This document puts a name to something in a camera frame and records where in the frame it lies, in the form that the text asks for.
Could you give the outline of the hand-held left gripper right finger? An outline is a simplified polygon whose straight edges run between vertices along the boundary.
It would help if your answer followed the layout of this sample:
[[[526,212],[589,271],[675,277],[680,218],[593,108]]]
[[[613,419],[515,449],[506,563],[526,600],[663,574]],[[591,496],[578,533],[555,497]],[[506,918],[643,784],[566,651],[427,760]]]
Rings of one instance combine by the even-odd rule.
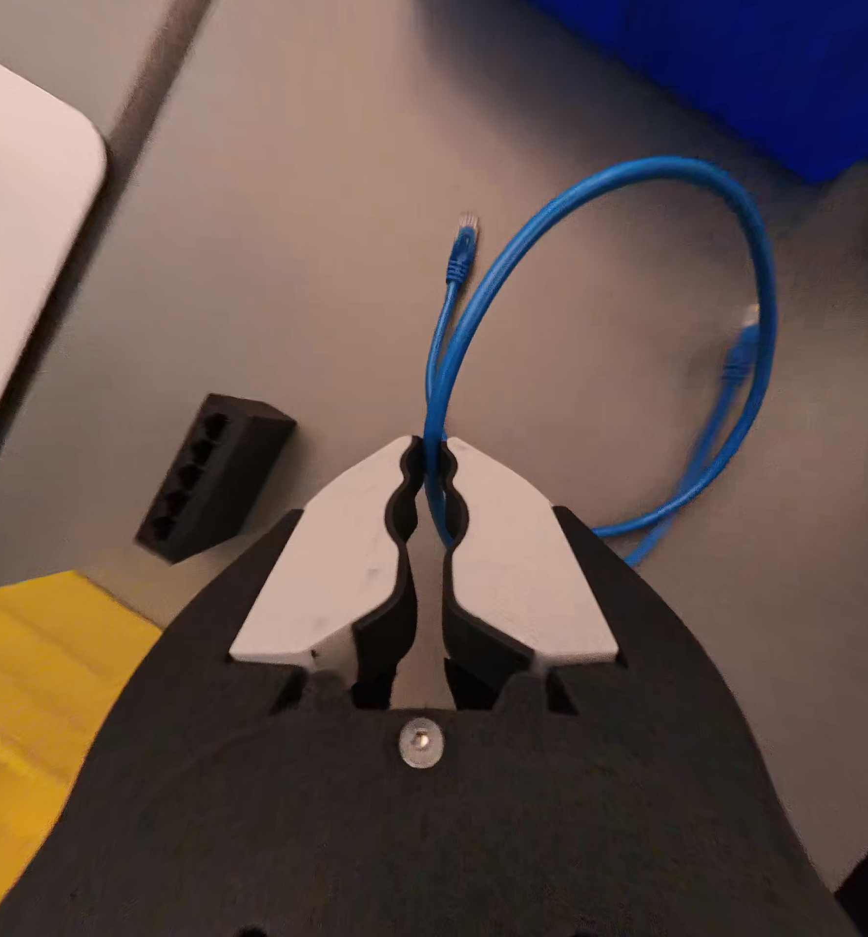
[[[458,710],[489,710],[510,679],[612,666],[620,648],[554,506],[471,444],[441,444],[441,633]]]

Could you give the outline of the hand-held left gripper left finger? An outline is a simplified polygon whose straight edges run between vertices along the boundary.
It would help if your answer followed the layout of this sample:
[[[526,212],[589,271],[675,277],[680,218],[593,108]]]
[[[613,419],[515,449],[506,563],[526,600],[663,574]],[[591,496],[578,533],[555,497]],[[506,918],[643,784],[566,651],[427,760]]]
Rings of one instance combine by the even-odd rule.
[[[395,439],[324,486],[301,510],[230,659],[332,673],[358,709],[390,709],[417,634],[408,541],[419,489],[415,436]]]

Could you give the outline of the black network switch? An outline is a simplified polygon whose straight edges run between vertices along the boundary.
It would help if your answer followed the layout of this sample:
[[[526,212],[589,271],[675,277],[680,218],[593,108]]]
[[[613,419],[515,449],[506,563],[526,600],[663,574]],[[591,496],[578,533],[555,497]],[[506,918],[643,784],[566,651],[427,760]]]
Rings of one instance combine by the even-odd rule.
[[[292,417],[264,402],[206,395],[135,543],[176,564],[232,539],[296,426]]]

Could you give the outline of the yellow plastic bin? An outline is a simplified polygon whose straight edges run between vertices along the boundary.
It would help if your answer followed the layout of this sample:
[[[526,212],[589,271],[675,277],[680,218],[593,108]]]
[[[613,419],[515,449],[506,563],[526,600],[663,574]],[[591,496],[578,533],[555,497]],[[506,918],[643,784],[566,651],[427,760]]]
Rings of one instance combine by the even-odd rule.
[[[0,587],[0,902],[160,634],[74,570]]]

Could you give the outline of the blue plastic bin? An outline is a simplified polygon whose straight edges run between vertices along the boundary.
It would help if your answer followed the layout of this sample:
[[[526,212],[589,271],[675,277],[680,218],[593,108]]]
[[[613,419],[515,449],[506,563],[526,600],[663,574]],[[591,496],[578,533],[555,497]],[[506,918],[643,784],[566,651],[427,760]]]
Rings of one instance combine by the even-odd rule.
[[[539,1],[808,183],[868,160],[868,1]]]

